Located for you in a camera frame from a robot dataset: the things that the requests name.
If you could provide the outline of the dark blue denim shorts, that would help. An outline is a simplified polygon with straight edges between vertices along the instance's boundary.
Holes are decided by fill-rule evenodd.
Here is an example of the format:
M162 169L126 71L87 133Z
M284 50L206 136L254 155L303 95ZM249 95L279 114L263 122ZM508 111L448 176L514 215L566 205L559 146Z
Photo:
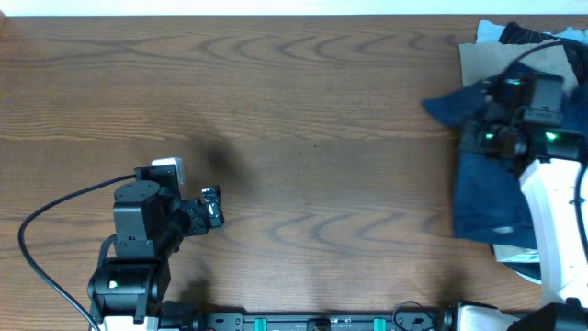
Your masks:
M453 93L423 101L425 111L459 135L468 115L484 104L484 90L502 80L527 81L539 72L521 63L487 80ZM495 159L458 150L453 193L454 234L490 245L518 245L537 248L531 210L519 179L533 162L550 164L556 159L579 164L571 181L580 184L587 172L587 84L566 93L561 101L559 127L525 123L528 150L520 159Z

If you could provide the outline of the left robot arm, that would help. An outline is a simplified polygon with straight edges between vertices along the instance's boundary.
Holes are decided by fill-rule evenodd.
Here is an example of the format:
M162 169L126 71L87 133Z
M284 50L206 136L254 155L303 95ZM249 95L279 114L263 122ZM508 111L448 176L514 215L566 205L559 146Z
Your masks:
M100 330L156 330L171 280L170 256L188 236L224 225L221 188L183 200L176 186L136 180L114 193L115 256L88 283L90 314Z

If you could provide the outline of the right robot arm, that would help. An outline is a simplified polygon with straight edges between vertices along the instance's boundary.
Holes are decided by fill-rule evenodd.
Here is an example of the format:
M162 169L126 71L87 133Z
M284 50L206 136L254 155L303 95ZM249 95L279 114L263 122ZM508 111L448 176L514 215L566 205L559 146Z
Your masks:
M587 201L582 182L587 140L564 128L563 79L531 74L489 86L483 113L462 132L477 154L514 161L529 207L541 273L540 309L508 314L481 303L460 303L445 330L584 330L587 327Z

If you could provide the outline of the beige khaki shorts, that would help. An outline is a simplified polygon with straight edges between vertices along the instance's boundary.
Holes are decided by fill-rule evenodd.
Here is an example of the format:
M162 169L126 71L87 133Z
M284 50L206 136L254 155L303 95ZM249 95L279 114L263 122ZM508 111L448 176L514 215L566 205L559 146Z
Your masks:
M464 86L471 86L480 80L508 71L514 64L521 63L539 72L559 75L564 78L564 91L570 93L579 83L560 43L551 42L531 45L502 45L499 43L464 44L460 46L462 78ZM501 255L518 245L493 245Z

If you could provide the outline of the black patterned garment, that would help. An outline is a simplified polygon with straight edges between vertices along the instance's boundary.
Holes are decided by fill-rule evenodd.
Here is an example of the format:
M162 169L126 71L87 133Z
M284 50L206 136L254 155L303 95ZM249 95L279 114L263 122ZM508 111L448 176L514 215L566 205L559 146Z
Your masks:
M506 25L498 41L502 44L539 44L546 40L565 40L563 45L568 63L581 85L587 79L587 44L571 37L557 37L547 32L524 29L515 22Z

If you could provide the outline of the light blue garment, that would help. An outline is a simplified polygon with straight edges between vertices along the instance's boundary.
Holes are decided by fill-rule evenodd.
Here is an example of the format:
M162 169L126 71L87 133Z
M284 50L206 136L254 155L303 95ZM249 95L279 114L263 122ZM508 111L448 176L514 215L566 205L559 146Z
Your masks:
M478 25L477 29L477 44L482 43L492 43L492 42L499 42L498 39L500 35L504 31L506 25L497 25L492 23L489 20L481 20ZM552 33L549 31L539 31L539 32L547 32L548 34L557 36L557 37L571 37L573 40L583 41L587 44L587 30L581 29L574 29L573 27L567 27L565 30L559 33Z

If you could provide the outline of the black mounting rail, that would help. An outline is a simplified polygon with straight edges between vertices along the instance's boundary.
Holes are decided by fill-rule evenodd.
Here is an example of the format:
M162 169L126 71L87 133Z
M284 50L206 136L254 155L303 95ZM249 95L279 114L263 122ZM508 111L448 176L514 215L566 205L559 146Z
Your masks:
M390 312L254 314L205 313L183 302L167 302L158 328L178 331L442 331L456 328L453 308L440 310L403 302Z

